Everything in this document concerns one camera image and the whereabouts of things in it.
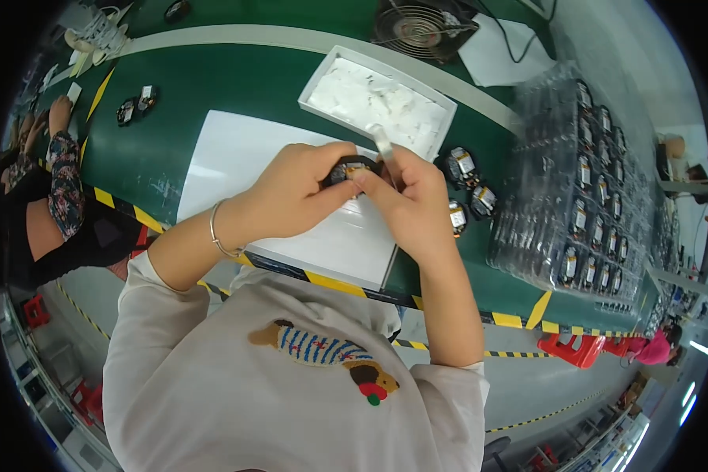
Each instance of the fan grille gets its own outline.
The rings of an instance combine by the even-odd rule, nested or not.
[[[441,60],[455,52],[453,37],[475,29],[454,21],[446,24],[443,12],[431,7],[405,5],[391,8],[375,21],[375,44],[420,59]]]

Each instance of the white sweatshirt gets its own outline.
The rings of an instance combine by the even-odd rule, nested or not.
[[[393,306],[242,282],[208,317],[204,288],[171,290],[147,253],[129,263],[103,380],[126,472],[480,470],[482,363],[407,369],[384,336]]]

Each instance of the bracelet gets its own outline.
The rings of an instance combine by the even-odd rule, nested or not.
[[[241,248],[236,248],[233,251],[226,251],[226,249],[223,247],[222,244],[220,244],[220,240],[217,239],[217,236],[215,236],[215,214],[217,213],[217,208],[220,206],[221,203],[225,202],[227,199],[222,199],[219,200],[214,206],[213,206],[213,211],[212,214],[210,215],[210,235],[213,238],[213,242],[217,246],[217,249],[220,250],[220,252],[224,253],[226,256],[230,258],[238,258],[242,254],[244,254],[244,250],[246,250],[246,246],[242,246]]]

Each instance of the dog embroidery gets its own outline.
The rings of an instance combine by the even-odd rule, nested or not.
[[[276,319],[264,329],[249,333],[248,337],[251,344],[273,346],[299,364],[343,366],[373,406],[378,406],[389,393],[398,390],[396,379],[385,373],[364,347],[348,339],[315,335],[295,328],[285,319]]]

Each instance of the factory floor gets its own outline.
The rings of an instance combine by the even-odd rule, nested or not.
[[[237,271],[237,264],[224,262],[210,271],[205,281],[227,288]],[[53,323],[41,328],[63,332],[75,346],[82,374],[90,385],[97,385],[102,382],[108,346],[108,339],[103,333],[109,335],[115,326],[118,295],[124,283],[107,269],[97,267],[77,269],[60,278],[58,283],[65,294],[56,282],[40,288],[53,316]],[[210,310],[217,309],[221,303],[218,295],[210,295]],[[78,310],[82,310],[89,320]],[[536,343],[540,335],[535,331],[486,325],[485,349],[538,353]],[[416,347],[396,346],[407,366],[430,361],[429,351],[420,349],[421,343],[427,342],[422,312],[406,312],[398,339],[416,341]],[[576,435],[577,426],[585,418],[595,418],[597,421],[597,411],[607,403],[615,402],[637,369],[637,365],[623,369],[619,358],[611,354],[601,354],[593,367],[586,370],[557,358],[496,355],[494,353],[485,358],[485,373],[491,385],[485,405],[485,429],[515,426],[487,433],[486,443],[509,436],[512,445],[505,455],[515,458],[511,464],[535,446],[552,443],[556,435],[560,441],[562,432]],[[539,419],[562,409],[566,410]],[[486,464],[484,470],[492,470],[492,466]]]

